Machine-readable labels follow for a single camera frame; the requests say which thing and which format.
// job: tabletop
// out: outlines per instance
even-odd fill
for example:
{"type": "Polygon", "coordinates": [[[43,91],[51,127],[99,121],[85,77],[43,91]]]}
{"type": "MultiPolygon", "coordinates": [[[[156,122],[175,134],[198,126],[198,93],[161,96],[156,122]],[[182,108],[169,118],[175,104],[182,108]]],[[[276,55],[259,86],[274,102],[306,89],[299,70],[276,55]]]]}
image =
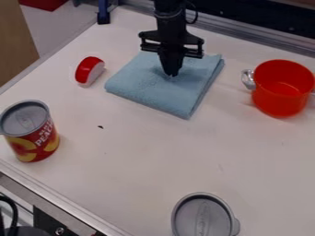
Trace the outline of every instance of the tabletop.
{"type": "Polygon", "coordinates": [[[0,111],[20,100],[47,103],[61,145],[26,164],[1,137],[1,161],[134,236],[170,236],[172,208],[193,192],[226,200],[240,235],[313,235],[313,99],[292,118],[269,117],[252,105],[240,71],[275,58],[314,69],[315,60],[189,28],[226,66],[185,121],[103,88],[138,54],[137,33],[155,28],[154,18],[119,7],[110,25],[92,26],[2,94],[0,111]],[[106,71],[80,88],[74,71],[88,55],[103,59],[106,71]]]}

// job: metal lid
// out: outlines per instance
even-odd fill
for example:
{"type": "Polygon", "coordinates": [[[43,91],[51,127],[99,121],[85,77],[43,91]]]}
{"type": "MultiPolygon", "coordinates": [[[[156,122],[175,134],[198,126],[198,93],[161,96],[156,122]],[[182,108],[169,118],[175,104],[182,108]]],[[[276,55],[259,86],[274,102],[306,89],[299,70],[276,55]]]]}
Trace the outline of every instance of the metal lid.
{"type": "MultiPolygon", "coordinates": [[[[47,232],[32,228],[29,226],[17,227],[17,236],[50,236],[47,232]]],[[[9,229],[6,229],[6,235],[9,235],[9,229]]]]}
{"type": "Polygon", "coordinates": [[[0,132],[8,136],[25,136],[39,129],[48,119],[47,106],[27,100],[6,109],[0,117],[0,132]]]}
{"type": "Polygon", "coordinates": [[[175,236],[234,236],[239,233],[239,222],[223,200],[198,193],[175,206],[172,229],[175,236]]]}

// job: folded towel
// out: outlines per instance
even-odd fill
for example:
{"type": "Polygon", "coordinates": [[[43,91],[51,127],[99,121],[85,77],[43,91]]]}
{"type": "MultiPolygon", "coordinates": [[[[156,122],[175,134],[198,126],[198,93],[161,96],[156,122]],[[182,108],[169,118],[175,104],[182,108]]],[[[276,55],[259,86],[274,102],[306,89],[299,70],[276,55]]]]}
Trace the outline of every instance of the folded towel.
{"type": "Polygon", "coordinates": [[[179,75],[169,77],[156,53],[141,52],[106,82],[105,89],[128,100],[189,119],[223,66],[221,55],[184,58],[179,75]]]}

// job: cable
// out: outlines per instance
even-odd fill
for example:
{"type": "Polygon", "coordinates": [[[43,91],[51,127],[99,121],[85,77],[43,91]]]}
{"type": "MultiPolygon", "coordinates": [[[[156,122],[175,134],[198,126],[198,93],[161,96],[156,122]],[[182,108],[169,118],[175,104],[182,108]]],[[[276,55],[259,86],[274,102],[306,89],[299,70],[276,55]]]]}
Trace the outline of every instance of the cable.
{"type": "Polygon", "coordinates": [[[2,216],[2,208],[0,207],[0,236],[5,236],[4,218],[2,216]]]}
{"type": "Polygon", "coordinates": [[[194,23],[197,22],[197,20],[198,20],[198,18],[199,18],[199,12],[198,12],[198,10],[197,10],[196,5],[193,4],[191,1],[186,0],[185,2],[186,2],[186,4],[192,6],[192,8],[194,8],[194,10],[195,10],[194,19],[193,19],[192,21],[188,21],[188,20],[186,19],[186,23],[189,24],[189,25],[192,25],[192,24],[194,24],[194,23]]]}
{"type": "Polygon", "coordinates": [[[11,226],[10,226],[10,231],[7,234],[8,236],[16,236],[18,234],[18,208],[15,204],[15,202],[3,195],[0,195],[0,201],[6,202],[8,203],[11,208],[12,208],[12,222],[11,222],[11,226]]]}

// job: red can label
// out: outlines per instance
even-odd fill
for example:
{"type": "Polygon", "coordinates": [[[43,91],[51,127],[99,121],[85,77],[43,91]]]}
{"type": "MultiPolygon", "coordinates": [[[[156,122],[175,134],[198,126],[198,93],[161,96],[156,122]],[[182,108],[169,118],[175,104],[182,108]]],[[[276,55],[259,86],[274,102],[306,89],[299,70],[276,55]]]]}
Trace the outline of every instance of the red can label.
{"type": "Polygon", "coordinates": [[[38,130],[26,136],[6,136],[17,158],[35,162],[48,158],[59,146],[59,136],[51,118],[38,130]]]}

